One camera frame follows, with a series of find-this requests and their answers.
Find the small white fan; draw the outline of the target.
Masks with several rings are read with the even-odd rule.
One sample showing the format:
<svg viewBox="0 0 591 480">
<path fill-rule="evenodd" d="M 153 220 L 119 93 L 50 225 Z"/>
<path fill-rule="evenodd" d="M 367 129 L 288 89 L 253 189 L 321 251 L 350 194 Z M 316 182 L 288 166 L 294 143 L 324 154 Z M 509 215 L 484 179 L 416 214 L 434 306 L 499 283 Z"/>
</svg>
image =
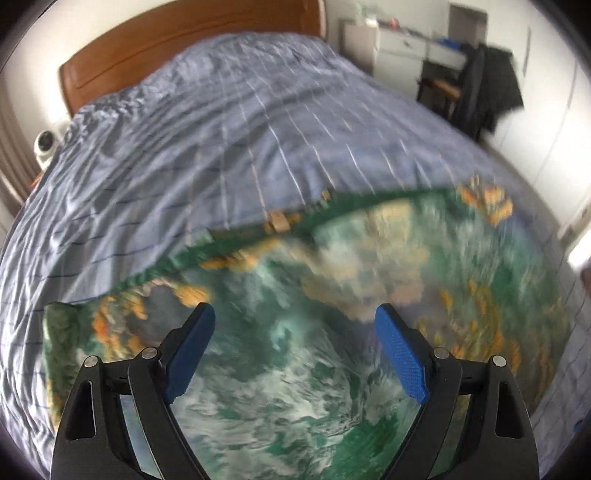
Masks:
<svg viewBox="0 0 591 480">
<path fill-rule="evenodd" d="M 42 171 L 48 168 L 60 141 L 60 136 L 52 130 L 44 130 L 35 138 L 34 155 Z"/>
</svg>

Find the blue checked duvet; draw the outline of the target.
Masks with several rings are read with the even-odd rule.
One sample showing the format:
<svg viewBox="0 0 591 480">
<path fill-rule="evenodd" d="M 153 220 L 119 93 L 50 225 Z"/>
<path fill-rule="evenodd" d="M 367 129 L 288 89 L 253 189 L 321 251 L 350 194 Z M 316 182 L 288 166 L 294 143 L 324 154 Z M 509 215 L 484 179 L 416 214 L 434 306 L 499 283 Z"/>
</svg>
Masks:
<svg viewBox="0 0 591 480">
<path fill-rule="evenodd" d="M 73 118 L 1 255 L 1 418 L 49 475 L 43 318 L 81 304 L 209 230 L 277 225 L 332 194 L 501 187 L 550 256 L 571 321 L 531 415 L 548 473 L 590 410 L 590 300 L 539 199 L 504 163 L 321 40 L 243 33 L 196 43 Z"/>
</svg>

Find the white wardrobe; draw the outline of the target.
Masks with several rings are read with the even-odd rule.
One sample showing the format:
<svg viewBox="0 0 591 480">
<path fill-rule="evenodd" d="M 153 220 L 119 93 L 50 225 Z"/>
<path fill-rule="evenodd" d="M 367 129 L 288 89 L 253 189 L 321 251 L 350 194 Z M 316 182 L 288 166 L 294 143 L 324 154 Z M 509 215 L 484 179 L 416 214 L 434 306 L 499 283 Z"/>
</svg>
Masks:
<svg viewBox="0 0 591 480">
<path fill-rule="evenodd" d="M 523 108 L 485 141 L 538 193 L 567 230 L 590 202 L 590 78 L 576 53 L 531 1 L 456 1 L 486 19 L 485 42 L 513 54 Z"/>
</svg>

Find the beige curtain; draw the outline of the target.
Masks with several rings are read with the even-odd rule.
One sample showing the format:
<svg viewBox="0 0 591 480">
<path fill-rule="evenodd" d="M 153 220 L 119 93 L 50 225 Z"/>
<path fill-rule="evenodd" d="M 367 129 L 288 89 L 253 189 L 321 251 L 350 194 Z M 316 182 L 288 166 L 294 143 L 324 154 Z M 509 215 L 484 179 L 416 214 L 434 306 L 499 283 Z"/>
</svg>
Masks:
<svg viewBox="0 0 591 480">
<path fill-rule="evenodd" d="M 1 201 L 16 216 L 40 173 L 31 147 L 16 121 L 7 96 L 1 94 Z"/>
</svg>

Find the brown wooden headboard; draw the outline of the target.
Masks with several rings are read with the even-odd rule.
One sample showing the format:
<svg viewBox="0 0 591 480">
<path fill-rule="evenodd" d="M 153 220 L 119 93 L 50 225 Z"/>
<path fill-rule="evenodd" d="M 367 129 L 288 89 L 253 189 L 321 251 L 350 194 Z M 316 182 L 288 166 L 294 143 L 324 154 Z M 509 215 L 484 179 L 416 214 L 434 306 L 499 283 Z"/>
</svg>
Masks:
<svg viewBox="0 0 591 480">
<path fill-rule="evenodd" d="M 92 40 L 59 68 L 69 115 L 97 98 L 135 85 L 197 41 L 240 32 L 287 32 L 327 38 L 320 0 L 173 1 Z"/>
</svg>

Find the black jacket on chair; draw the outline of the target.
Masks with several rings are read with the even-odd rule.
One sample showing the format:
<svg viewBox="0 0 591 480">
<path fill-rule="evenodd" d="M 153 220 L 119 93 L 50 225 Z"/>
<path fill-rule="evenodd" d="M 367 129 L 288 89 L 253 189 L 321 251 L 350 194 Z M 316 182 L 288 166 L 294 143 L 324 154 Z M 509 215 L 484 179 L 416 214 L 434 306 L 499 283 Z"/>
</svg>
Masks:
<svg viewBox="0 0 591 480">
<path fill-rule="evenodd" d="M 494 133 L 502 116 L 523 107 L 513 54 L 481 43 L 461 72 L 451 125 L 478 142 L 483 130 Z"/>
</svg>

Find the green patterned silk jacket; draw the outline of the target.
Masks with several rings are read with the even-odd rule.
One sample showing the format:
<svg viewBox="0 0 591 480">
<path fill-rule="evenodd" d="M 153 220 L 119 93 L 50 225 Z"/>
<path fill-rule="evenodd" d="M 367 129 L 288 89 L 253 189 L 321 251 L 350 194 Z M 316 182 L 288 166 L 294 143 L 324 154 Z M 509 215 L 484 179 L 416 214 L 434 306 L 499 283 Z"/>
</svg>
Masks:
<svg viewBox="0 0 591 480">
<path fill-rule="evenodd" d="M 571 316 L 550 256 L 499 186 L 332 194 L 179 254 L 43 318 L 50 420 L 83 360 L 158 345 L 200 303 L 214 334 L 172 406 L 215 479 L 376 479 L 419 406 L 380 347 L 392 304 L 436 347 L 504 356 L 534 410 Z"/>
</svg>

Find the wooden chair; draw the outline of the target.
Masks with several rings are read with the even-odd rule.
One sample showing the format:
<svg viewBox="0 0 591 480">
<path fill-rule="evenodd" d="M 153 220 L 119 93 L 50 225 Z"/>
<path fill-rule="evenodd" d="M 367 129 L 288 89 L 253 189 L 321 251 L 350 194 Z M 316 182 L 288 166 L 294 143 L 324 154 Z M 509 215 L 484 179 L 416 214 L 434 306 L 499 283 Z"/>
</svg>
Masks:
<svg viewBox="0 0 591 480">
<path fill-rule="evenodd" d="M 416 101 L 428 106 L 445 120 L 450 120 L 461 93 L 459 87 L 446 79 L 425 77 L 419 82 Z"/>
</svg>

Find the white desk with drawers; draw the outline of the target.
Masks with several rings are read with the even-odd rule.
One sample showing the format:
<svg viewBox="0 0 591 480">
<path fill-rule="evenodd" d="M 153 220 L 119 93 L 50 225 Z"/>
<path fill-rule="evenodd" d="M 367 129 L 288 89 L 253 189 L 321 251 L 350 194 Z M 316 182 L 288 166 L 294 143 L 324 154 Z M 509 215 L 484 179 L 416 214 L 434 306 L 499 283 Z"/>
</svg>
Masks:
<svg viewBox="0 0 591 480">
<path fill-rule="evenodd" d="M 356 25 L 352 20 L 342 20 L 339 28 L 342 56 L 411 99 L 417 98 L 425 75 L 455 75 L 467 61 L 460 51 L 401 31 Z"/>
</svg>

